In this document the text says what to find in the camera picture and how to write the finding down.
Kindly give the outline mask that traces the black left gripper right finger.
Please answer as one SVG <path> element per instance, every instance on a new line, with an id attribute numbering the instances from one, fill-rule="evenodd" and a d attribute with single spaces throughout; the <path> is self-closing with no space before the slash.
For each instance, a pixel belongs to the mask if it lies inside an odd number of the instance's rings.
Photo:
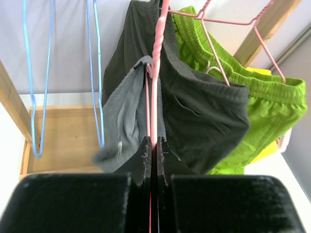
<path id="1" fill-rule="evenodd" d="M 195 172 L 178 159 L 170 149 L 165 137 L 159 136 L 157 140 L 157 178 L 159 183 L 169 186 L 172 175 L 195 175 Z"/>

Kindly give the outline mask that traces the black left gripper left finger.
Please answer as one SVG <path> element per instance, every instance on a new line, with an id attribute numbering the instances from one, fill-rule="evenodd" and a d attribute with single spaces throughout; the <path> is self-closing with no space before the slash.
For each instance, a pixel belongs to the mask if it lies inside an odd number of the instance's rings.
<path id="1" fill-rule="evenodd" d="M 114 173 L 129 173 L 137 186 L 141 186 L 146 178 L 151 177 L 152 144 L 145 136 L 137 151 Z"/>

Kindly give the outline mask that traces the grey shorts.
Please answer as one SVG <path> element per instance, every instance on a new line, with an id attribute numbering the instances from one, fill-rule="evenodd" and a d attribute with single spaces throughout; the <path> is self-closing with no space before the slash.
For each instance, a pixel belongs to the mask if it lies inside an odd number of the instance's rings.
<path id="1" fill-rule="evenodd" d="M 138 150 L 147 135 L 145 65 L 140 58 L 104 104 L 105 146 L 92 161 L 104 172 L 114 172 Z"/>

